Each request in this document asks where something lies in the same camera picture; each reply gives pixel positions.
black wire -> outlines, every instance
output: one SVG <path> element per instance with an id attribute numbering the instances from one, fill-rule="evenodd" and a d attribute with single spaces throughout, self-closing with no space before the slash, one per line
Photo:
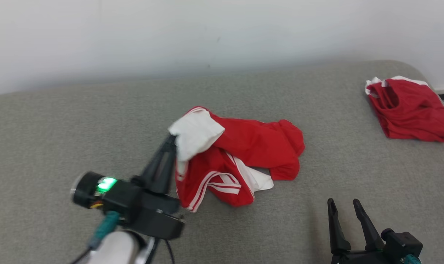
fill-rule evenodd
<path id="1" fill-rule="evenodd" d="M 165 243 L 167 244 L 168 253 L 170 253 L 171 264 L 175 264 L 175 257 L 173 256 L 173 251 L 171 250 L 170 242 L 165 239 Z"/>
<path id="2" fill-rule="evenodd" d="M 72 261 L 70 264 L 78 264 L 80 261 L 82 261 L 87 255 L 88 253 L 90 253 L 91 249 L 87 248 L 86 251 L 83 251 L 82 254 L 80 254 L 80 256 L 78 256 L 74 261 Z"/>

folded red shirt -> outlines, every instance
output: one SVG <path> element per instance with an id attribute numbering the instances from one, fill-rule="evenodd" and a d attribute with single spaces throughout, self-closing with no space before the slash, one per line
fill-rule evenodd
<path id="1" fill-rule="evenodd" d="M 367 81 L 366 94 L 387 137 L 444 142 L 444 106 L 426 82 L 375 77 Z"/>

cloth pile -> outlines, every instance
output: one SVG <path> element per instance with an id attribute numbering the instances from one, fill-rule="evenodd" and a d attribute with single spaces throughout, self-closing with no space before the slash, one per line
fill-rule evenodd
<path id="1" fill-rule="evenodd" d="M 176 191 L 196 212 L 209 189 L 232 206 L 251 204 L 273 180 L 293 180 L 304 151 L 302 131 L 287 120 L 221 118 L 194 107 L 168 129 L 177 136 Z M 251 167 L 267 168 L 270 175 Z"/>
<path id="2" fill-rule="evenodd" d="M 444 142 L 444 105 L 426 82 L 375 77 L 366 81 L 366 94 L 387 137 Z"/>
<path id="3" fill-rule="evenodd" d="M 375 77 L 365 91 L 387 137 L 444 142 L 444 105 L 426 82 Z M 297 177 L 305 148 L 302 131 L 287 120 L 221 118 L 204 107 L 194 107 L 168 130 L 177 136 L 176 190 L 190 212 L 207 189 L 232 206 L 251 204 L 254 193 L 271 189 L 274 180 Z"/>

robotic arm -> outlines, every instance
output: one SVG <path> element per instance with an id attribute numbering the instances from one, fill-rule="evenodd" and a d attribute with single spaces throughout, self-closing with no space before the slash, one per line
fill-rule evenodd
<path id="1" fill-rule="evenodd" d="M 174 263 L 168 240 L 180 237 L 185 225 L 182 216 L 172 216 L 179 209 L 179 200 L 168 195 L 175 161 L 175 137 L 170 135 L 142 174 L 130 182 L 95 172 L 80 177 L 71 190 L 73 202 L 87 209 L 100 209 L 105 219 L 88 242 L 86 252 L 72 264 L 88 255 L 88 264 L 149 264 L 161 240 L 167 244 Z M 379 236 L 358 199 L 353 205 L 366 239 L 365 250 L 351 251 L 335 202 L 330 198 L 331 264 L 420 264 L 421 242 L 408 232 L 396 233 L 392 229 L 385 229 Z M 117 226 L 126 231 L 114 232 Z M 138 234 L 150 239 L 144 241 Z"/>
<path id="2" fill-rule="evenodd" d="M 176 161 L 175 137 L 170 135 L 142 174 L 130 182 L 87 172 L 72 188 L 72 201 L 87 209 L 100 209 L 105 219 L 88 242 L 89 264 L 148 264 L 161 240 L 180 237 L 184 222 L 174 217 L 179 200 L 170 197 Z M 126 232 L 113 232 L 117 226 Z M 138 234 L 149 236 L 144 241 Z"/>
<path id="3" fill-rule="evenodd" d="M 338 210 L 333 199 L 328 199 L 330 226 L 331 264 L 420 264 L 418 259 L 423 244 L 408 232 L 395 233 L 383 230 L 379 236 L 361 202 L 353 200 L 357 219 L 363 227 L 366 246 L 364 251 L 351 251 L 351 244 L 344 238 L 338 220 Z"/>

white stripe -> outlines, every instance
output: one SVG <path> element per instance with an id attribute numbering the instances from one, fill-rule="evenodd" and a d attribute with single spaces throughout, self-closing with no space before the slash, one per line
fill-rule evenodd
<path id="1" fill-rule="evenodd" d="M 235 188 L 241 188 L 242 186 L 240 184 L 227 184 L 227 183 L 220 183 L 220 182 L 209 182 L 208 184 L 212 184 L 214 186 L 219 187 L 235 187 Z"/>
<path id="2" fill-rule="evenodd" d="M 222 174 L 222 175 L 227 175 L 227 176 L 229 176 L 230 178 L 232 178 L 232 182 L 233 182 L 233 183 L 235 183 L 235 184 L 240 184 L 239 181 L 237 180 L 237 178 L 235 178 L 235 176 L 233 176 L 232 174 L 230 174 L 230 173 L 224 173 L 224 174 Z"/>
<path id="3" fill-rule="evenodd" d="M 189 207 L 193 208 L 196 204 L 197 200 L 199 199 L 199 196 L 201 195 L 201 191 L 204 189 L 205 192 L 205 186 L 207 185 L 207 182 L 209 182 L 209 179 L 215 176 L 215 174 L 218 172 L 209 172 L 204 179 L 202 179 L 201 183 L 199 184 L 199 188 L 197 189 L 196 195 L 194 195 Z"/>
<path id="4" fill-rule="evenodd" d="M 393 77 L 393 78 L 391 78 L 391 79 L 392 79 L 392 80 L 405 80 L 405 81 L 412 82 L 412 83 L 415 83 L 415 84 L 429 86 L 429 85 L 427 84 L 427 82 L 425 82 L 425 81 L 411 80 L 411 79 L 409 79 L 409 78 L 406 78 L 406 77 L 403 77 L 403 76 L 400 76 L 400 75 L 395 76 L 395 77 Z"/>
<path id="5" fill-rule="evenodd" d="M 221 193 L 226 193 L 226 194 L 239 194 L 240 189 L 235 189 L 235 188 L 221 188 L 221 187 L 217 187 L 214 186 L 212 184 L 208 184 L 208 187 L 212 187 L 214 189 L 216 189 L 217 191 L 221 192 Z"/>
<path id="6" fill-rule="evenodd" d="M 230 160 L 232 160 L 233 164 L 235 164 L 235 166 L 237 165 L 237 163 L 235 162 L 235 158 L 232 156 L 232 154 L 230 154 L 229 152 L 225 152 L 227 154 L 227 156 L 230 158 Z M 230 177 L 232 177 L 232 179 L 234 180 L 235 183 L 239 184 L 240 182 L 237 180 L 236 177 L 234 177 L 232 174 L 228 173 L 227 175 L 229 175 Z"/>
<path id="7" fill-rule="evenodd" d="M 176 178 L 178 179 L 178 181 L 183 182 L 187 172 L 188 172 L 188 162 L 187 161 L 180 162 L 177 159 L 176 160 L 176 173 L 177 173 Z"/>
<path id="8" fill-rule="evenodd" d="M 232 179 L 227 174 L 221 175 L 220 178 L 222 179 L 222 182 L 224 182 L 224 183 L 227 183 L 227 184 L 234 183 L 232 181 Z"/>
<path id="9" fill-rule="evenodd" d="M 369 87 L 370 85 L 373 85 L 373 84 L 381 83 L 381 82 L 382 82 L 382 80 L 380 80 L 377 77 L 374 77 L 371 81 L 367 80 L 366 81 L 366 95 L 371 95 L 371 96 L 373 96 L 375 98 L 378 98 L 378 95 L 376 95 L 374 92 L 371 92 L 371 90 L 368 89 L 367 87 Z"/>
<path id="10" fill-rule="evenodd" d="M 205 181 L 206 184 L 204 184 L 203 192 L 202 192 L 202 195 L 201 195 L 200 199 L 198 199 L 199 195 L 197 195 L 197 196 L 195 196 L 196 204 L 194 204 L 194 205 L 191 205 L 191 204 L 190 204 L 190 210 L 191 210 L 191 212 L 196 212 L 197 209 L 199 208 L 199 206 L 201 205 L 202 199 L 204 198 L 204 195 L 205 195 L 205 190 L 207 189 L 207 184 L 210 182 L 210 180 L 211 180 L 213 177 L 215 177 L 215 176 L 220 176 L 220 175 L 231 175 L 231 174 L 229 174 L 229 173 L 222 173 L 222 172 L 215 172 L 215 174 L 211 174 L 211 173 L 212 173 L 212 172 L 210 172 L 210 173 L 207 174 L 207 175 L 210 175 L 210 176 L 209 176 L 209 178 Z"/>
<path id="11" fill-rule="evenodd" d="M 203 107 L 195 107 L 195 108 L 193 108 L 193 109 L 191 109 L 188 113 L 186 113 L 185 115 L 189 115 L 189 114 L 191 114 L 191 113 L 193 113 L 193 112 L 197 112 L 197 111 L 200 111 L 200 110 L 205 110 Z"/>
<path id="12" fill-rule="evenodd" d="M 252 176 L 252 175 L 246 175 L 245 172 L 242 172 L 242 171 L 240 170 L 240 167 L 239 167 L 239 165 L 237 164 L 237 162 L 236 162 L 236 160 L 235 160 L 235 157 L 232 156 L 232 154 L 230 154 L 230 153 L 228 153 L 228 152 L 225 152 L 225 153 L 227 154 L 227 156 L 228 156 L 230 159 L 232 159 L 232 162 L 233 162 L 233 163 L 235 164 L 235 166 L 237 167 L 237 170 L 239 171 L 240 175 L 241 175 L 242 178 L 244 179 L 245 184 L 248 186 L 248 189 L 250 190 L 250 193 L 252 194 L 253 201 L 254 201 L 254 200 L 255 200 L 255 197 L 254 197 L 254 193 L 253 193 L 253 190 L 252 190 L 252 185 L 253 185 L 253 184 L 256 184 L 256 180 L 253 179 L 253 176 Z M 243 163 L 243 161 L 241 161 L 241 160 L 238 159 L 238 158 L 237 158 L 237 160 L 239 160 L 239 161 L 241 162 L 241 164 L 243 164 L 243 166 L 245 166 L 244 163 Z"/>

